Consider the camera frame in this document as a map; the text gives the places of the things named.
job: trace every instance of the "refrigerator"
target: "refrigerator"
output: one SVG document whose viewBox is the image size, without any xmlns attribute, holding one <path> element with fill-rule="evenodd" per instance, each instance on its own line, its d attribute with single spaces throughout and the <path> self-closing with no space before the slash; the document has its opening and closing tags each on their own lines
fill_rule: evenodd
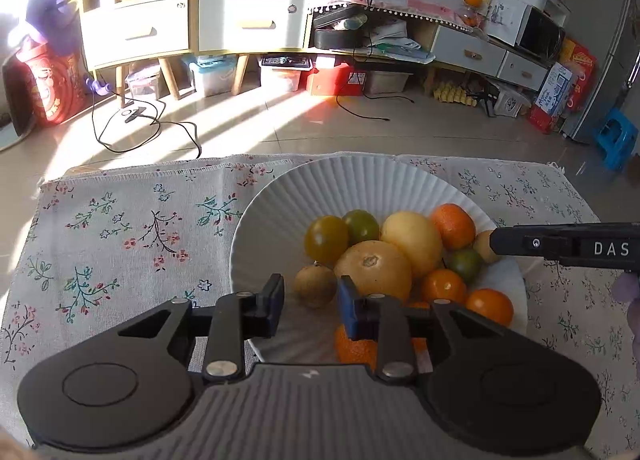
<svg viewBox="0 0 640 460">
<path fill-rule="evenodd" d="M 634 72 L 639 55 L 633 19 L 636 0 L 563 0 L 571 10 L 567 36 L 596 58 L 591 91 L 571 114 L 562 133 L 577 142 L 592 143 L 593 133 L 616 104 Z"/>
</svg>

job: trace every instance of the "tablecloth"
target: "tablecloth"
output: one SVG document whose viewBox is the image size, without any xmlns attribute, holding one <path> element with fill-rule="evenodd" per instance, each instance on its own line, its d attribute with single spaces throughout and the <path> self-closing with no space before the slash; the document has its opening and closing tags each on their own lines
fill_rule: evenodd
<svg viewBox="0 0 640 460">
<path fill-rule="evenodd" d="M 230 292 L 234 230 L 252 198 L 295 166 L 327 155 L 226 159 L 89 173 L 42 186 L 0 332 L 0 416 L 28 440 L 15 403 L 38 361 L 172 297 L 196 306 Z M 561 170 L 472 158 L 390 156 L 446 180 L 499 226 L 596 222 Z M 587 448 L 605 458 L 640 440 L 640 390 L 617 272 L 520 262 L 532 339 L 587 367 L 602 410 Z M 190 368 L 199 369 L 199 342 Z M 249 362 L 255 361 L 247 348 Z"/>
</svg>

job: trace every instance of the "plate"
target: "plate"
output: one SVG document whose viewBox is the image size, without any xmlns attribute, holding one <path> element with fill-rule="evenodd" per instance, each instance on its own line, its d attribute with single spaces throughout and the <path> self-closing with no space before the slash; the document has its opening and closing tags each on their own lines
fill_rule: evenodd
<svg viewBox="0 0 640 460">
<path fill-rule="evenodd" d="M 285 280 L 285 302 L 276 335 L 253 339 L 262 361 L 270 363 L 337 363 L 334 331 L 340 324 L 337 303 L 320 310 L 300 305 L 287 289 L 296 273 L 312 260 L 304 236 L 313 220 L 344 216 L 364 209 L 382 222 L 397 211 L 429 215 L 441 204 L 462 207 L 478 233 L 496 225 L 481 208 L 444 180 L 382 156 L 350 155 L 315 160 L 291 169 L 265 186 L 242 215 L 231 244 L 229 276 L 233 292 L 259 292 L 274 272 Z M 511 329 L 525 334 L 527 296 L 513 258 L 483 269 L 476 285 L 493 288 L 511 299 Z"/>
</svg>

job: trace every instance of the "tiled floor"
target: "tiled floor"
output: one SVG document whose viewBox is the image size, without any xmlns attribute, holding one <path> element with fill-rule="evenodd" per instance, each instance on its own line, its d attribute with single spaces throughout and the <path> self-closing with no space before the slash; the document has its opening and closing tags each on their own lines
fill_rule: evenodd
<svg viewBox="0 0 640 460">
<path fill-rule="evenodd" d="M 188 120 L 198 126 L 204 157 L 236 153 L 331 153 L 369 151 L 389 154 L 432 154 L 556 162 L 602 220 L 640 220 L 629 209 L 631 188 L 623 176 L 607 172 L 593 148 L 578 146 L 559 135 L 538 133 L 523 119 L 489 119 L 479 108 L 440 104 L 412 90 L 406 100 L 340 98 L 366 120 L 337 108 L 335 98 L 314 98 L 306 92 L 278 96 L 249 83 L 245 93 L 200 98 L 191 94 L 179 102 L 165 98 L 164 120 Z M 100 133 L 118 110 L 109 100 L 95 110 Z M 183 129 L 166 125 L 161 135 L 138 150 L 114 154 L 94 138 L 91 113 L 46 130 L 0 153 L 0 296 L 4 294 L 18 260 L 36 207 L 42 180 L 62 176 L 71 167 L 91 164 L 115 168 L 194 158 L 196 150 Z M 129 124 L 116 114 L 103 140 L 114 150 L 143 142 L 156 128 L 149 120 Z"/>
</svg>

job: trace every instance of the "drawer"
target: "drawer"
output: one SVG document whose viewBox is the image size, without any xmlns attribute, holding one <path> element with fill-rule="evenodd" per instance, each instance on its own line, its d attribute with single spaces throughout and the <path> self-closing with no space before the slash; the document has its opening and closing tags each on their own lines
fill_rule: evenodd
<svg viewBox="0 0 640 460">
<path fill-rule="evenodd" d="M 507 52 L 504 62 L 500 66 L 498 79 L 538 91 L 542 87 L 547 72 L 545 67 L 513 52 Z"/>
<path fill-rule="evenodd" d="M 304 48 L 306 0 L 199 0 L 198 49 Z"/>
<path fill-rule="evenodd" d="M 507 51 L 464 32 L 440 26 L 431 52 L 436 61 L 494 77 Z"/>
<path fill-rule="evenodd" d="M 81 17 L 89 68 L 189 49 L 189 0 L 96 8 Z"/>
</svg>

